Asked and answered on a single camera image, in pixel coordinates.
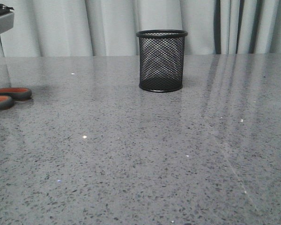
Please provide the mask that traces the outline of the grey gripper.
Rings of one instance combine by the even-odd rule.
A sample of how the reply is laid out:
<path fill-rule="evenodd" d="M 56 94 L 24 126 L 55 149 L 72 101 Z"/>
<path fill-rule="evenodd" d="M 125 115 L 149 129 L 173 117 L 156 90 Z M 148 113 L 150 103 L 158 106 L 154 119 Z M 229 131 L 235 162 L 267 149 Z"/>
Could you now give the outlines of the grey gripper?
<path fill-rule="evenodd" d="M 14 27 L 14 8 L 0 4 L 0 34 Z"/>

